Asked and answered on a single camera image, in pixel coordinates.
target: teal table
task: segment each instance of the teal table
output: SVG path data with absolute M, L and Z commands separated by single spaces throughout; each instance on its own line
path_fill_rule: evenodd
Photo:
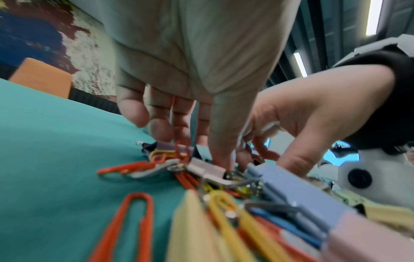
M 153 142 L 122 116 L 0 79 L 0 261 L 86 261 L 131 192 L 154 198 L 153 261 L 163 261 L 182 186 L 168 174 L 146 182 L 96 175 L 143 160 L 136 141 Z M 144 209 L 132 205 L 115 262 L 134 260 Z

